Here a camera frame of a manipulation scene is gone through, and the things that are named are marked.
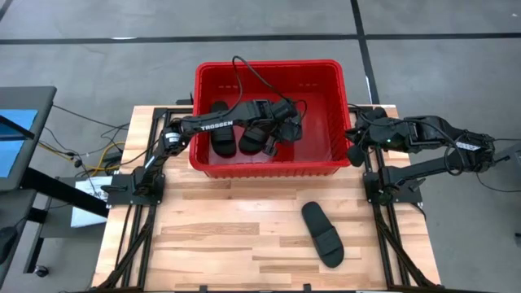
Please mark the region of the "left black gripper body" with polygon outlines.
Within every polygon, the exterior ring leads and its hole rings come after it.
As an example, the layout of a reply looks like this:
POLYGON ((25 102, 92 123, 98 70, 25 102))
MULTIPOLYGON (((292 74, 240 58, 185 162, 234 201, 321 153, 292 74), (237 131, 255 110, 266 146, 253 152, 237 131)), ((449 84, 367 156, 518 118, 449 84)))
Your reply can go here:
POLYGON ((277 142, 296 142, 303 136, 302 113, 291 100, 282 99, 268 103, 267 117, 256 122, 277 142))

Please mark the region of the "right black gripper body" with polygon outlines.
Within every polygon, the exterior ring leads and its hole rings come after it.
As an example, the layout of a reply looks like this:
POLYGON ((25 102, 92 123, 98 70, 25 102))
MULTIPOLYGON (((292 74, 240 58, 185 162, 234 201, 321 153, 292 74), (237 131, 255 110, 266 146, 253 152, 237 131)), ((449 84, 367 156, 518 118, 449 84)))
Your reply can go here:
POLYGON ((348 148, 351 165, 360 167, 370 147, 407 152, 409 150, 409 130, 407 124, 394 118, 378 118, 374 121, 358 119, 361 127, 360 141, 348 148))

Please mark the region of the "black rubber slide sandal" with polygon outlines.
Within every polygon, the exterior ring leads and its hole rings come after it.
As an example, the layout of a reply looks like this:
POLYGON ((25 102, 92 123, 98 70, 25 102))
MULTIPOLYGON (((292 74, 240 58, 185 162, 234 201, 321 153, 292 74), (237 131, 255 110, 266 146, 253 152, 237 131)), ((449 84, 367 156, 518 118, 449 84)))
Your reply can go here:
POLYGON ((220 157, 230 158, 236 154, 233 125, 221 127, 210 133, 210 142, 214 152, 220 157))
POLYGON ((239 139, 239 150, 245 155, 255 155, 264 149, 269 135, 261 128, 245 129, 239 139))
POLYGON ((301 214, 322 263, 328 268, 338 267, 344 260, 344 245, 337 229, 317 202, 306 203, 301 214))

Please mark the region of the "red plastic bin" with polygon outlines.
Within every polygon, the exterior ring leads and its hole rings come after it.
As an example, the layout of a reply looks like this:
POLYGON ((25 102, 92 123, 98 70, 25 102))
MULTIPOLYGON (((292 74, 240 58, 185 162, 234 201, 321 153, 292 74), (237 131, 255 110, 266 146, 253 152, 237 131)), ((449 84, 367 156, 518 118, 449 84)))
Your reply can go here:
POLYGON ((208 177, 227 178, 322 176, 349 166, 344 75, 333 59, 202 63, 195 71, 193 113, 207 114, 219 101, 228 106, 254 99, 277 102, 282 95, 306 112, 299 141, 277 144, 274 157, 237 152, 223 158, 212 149, 208 133, 201 133, 190 142, 192 167, 208 177))

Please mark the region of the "white box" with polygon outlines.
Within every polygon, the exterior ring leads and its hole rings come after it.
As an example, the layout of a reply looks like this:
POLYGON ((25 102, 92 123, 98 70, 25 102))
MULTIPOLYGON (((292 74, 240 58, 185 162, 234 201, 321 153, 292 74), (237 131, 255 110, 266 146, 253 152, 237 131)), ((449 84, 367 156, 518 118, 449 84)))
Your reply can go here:
MULTIPOLYGON (((78 190, 84 191, 85 193, 95 197, 96 199, 101 199, 106 202, 108 194, 106 191, 101 189, 101 186, 108 186, 111 183, 112 177, 91 177, 90 179, 77 181, 75 183, 75 187, 78 190)), ((104 216, 99 216, 80 208, 73 208, 70 226, 72 228, 81 228, 89 225, 102 224, 106 221, 107 218, 104 216)))

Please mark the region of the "black monitor stand bar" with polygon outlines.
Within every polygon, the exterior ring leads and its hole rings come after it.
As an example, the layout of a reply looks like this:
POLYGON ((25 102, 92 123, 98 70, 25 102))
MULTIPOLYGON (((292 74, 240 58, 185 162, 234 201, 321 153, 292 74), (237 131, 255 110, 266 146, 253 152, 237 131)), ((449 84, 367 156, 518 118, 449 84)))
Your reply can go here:
POLYGON ((98 216, 108 216, 107 204, 103 200, 97 199, 36 169, 27 168, 20 185, 25 189, 33 189, 53 199, 69 203, 75 208, 80 208, 98 216))

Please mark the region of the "grey monitor with blue screen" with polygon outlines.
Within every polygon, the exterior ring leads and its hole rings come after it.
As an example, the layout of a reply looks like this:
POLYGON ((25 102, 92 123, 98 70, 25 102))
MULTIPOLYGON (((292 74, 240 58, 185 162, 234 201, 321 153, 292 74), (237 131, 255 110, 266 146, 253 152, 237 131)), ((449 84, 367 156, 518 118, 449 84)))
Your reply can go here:
POLYGON ((34 134, 21 146, 10 175, 0 177, 0 192, 18 189, 50 114, 57 89, 54 86, 0 87, 0 110, 37 110, 28 131, 34 134))

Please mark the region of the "black stand leg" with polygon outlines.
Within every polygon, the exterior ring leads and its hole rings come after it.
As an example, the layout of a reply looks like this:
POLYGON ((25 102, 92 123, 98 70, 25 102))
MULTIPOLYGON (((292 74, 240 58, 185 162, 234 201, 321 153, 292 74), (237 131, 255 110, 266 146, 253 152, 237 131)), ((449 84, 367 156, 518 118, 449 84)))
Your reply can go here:
POLYGON ((28 221, 37 224, 37 231, 32 243, 32 246, 28 253, 28 258, 24 266, 24 273, 33 273, 34 268, 37 264, 38 257, 44 243, 44 238, 41 236, 42 228, 46 220, 47 211, 39 208, 31 208, 28 213, 28 221))

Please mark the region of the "grey desk panel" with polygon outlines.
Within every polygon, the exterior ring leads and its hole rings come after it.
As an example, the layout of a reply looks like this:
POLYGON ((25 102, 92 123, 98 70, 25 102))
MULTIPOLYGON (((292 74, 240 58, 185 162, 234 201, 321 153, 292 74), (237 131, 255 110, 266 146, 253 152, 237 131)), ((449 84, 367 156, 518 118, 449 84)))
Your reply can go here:
POLYGON ((35 190, 0 191, 0 289, 11 267, 36 195, 35 190))

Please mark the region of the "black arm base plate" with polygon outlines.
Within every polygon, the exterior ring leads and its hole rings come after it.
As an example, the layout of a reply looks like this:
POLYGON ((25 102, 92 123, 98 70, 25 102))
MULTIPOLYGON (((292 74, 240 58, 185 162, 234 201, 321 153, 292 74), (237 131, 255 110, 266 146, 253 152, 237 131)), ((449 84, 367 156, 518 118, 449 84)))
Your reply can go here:
POLYGON ((390 203, 421 203, 420 186, 425 178, 384 184, 377 173, 364 173, 362 181, 366 198, 371 203, 387 206, 390 203))
POLYGON ((157 205, 162 202, 164 194, 164 174, 156 178, 151 191, 146 195, 134 195, 134 180, 131 174, 117 174, 109 185, 102 186, 108 193, 107 204, 116 205, 157 205))

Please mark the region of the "black table edge rail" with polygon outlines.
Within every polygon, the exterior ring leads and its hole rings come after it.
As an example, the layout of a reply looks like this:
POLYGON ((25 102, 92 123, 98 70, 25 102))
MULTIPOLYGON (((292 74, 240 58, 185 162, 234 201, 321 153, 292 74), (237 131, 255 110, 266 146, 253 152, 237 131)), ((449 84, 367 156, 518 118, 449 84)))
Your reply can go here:
MULTIPOLYGON (((199 289, 194 291, 144 291, 140 287, 123 287, 123 288, 91 288, 85 293, 199 293, 199 289)), ((300 290, 253 290, 253 291, 212 291, 208 287, 208 293, 304 293, 303 287, 300 290)), ((441 287, 418 287, 418 286, 394 286, 390 290, 315 290, 312 293, 448 293, 441 287)))

